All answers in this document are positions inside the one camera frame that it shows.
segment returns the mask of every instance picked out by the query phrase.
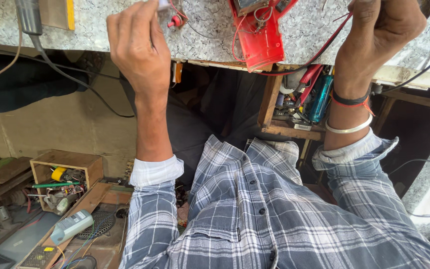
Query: rolled-up sleeve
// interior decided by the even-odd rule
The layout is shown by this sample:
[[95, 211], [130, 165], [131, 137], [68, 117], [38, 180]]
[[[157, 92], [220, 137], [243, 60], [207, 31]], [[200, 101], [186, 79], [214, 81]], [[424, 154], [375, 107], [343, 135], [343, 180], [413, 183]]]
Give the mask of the rolled-up sleeve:
[[173, 155], [162, 162], [145, 162], [135, 159], [130, 184], [135, 187], [157, 185], [175, 180], [183, 174], [183, 161]]
[[415, 229], [379, 160], [398, 143], [369, 133], [341, 149], [316, 150], [313, 165], [327, 172], [328, 185], [338, 205], [381, 229], [409, 226]]
[[183, 161], [175, 155], [162, 162], [134, 161], [134, 193], [120, 269], [166, 267], [167, 248], [179, 235], [174, 185], [182, 174]]

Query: wooden drawer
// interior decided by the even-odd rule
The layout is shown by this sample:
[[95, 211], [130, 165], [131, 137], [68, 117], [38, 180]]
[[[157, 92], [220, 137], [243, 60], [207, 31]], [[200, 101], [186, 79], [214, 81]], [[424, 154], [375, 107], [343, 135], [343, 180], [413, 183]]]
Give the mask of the wooden drawer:
[[[286, 65], [273, 66], [273, 70], [283, 71]], [[296, 138], [311, 139], [323, 141], [326, 130], [324, 129], [324, 120], [319, 125], [312, 125], [311, 131], [298, 130], [290, 126], [286, 121], [272, 120], [273, 111], [275, 110], [276, 99], [281, 86], [283, 76], [269, 76], [261, 102], [260, 113], [258, 115], [258, 125], [264, 133], [285, 135]]]

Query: blue plaid shirt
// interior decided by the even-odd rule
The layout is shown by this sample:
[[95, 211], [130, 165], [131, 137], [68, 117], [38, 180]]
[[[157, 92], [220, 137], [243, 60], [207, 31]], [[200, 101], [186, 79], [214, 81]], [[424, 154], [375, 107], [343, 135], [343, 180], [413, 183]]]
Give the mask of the blue plaid shirt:
[[430, 243], [379, 166], [396, 144], [370, 131], [353, 145], [316, 151], [314, 167], [327, 172], [336, 206], [302, 186], [295, 143], [254, 139], [243, 152], [212, 136], [182, 235], [174, 181], [183, 162], [135, 160], [119, 269], [430, 268]]

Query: green spring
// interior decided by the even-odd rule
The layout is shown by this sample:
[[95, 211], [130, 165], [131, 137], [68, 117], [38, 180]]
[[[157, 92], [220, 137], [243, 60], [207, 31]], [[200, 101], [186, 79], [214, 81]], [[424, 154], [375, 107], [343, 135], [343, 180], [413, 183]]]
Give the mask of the green spring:
[[80, 182], [57, 182], [57, 183], [47, 183], [47, 184], [34, 184], [33, 188], [53, 188], [69, 185], [80, 185]]

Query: blue screwdriver handle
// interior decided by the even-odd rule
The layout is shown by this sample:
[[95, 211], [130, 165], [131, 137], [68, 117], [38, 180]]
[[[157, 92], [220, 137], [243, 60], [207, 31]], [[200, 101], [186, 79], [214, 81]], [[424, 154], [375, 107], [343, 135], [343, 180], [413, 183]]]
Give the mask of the blue screwdriver handle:
[[321, 77], [321, 86], [316, 90], [316, 98], [309, 115], [310, 121], [319, 123], [323, 119], [333, 80], [333, 75], [324, 75]]

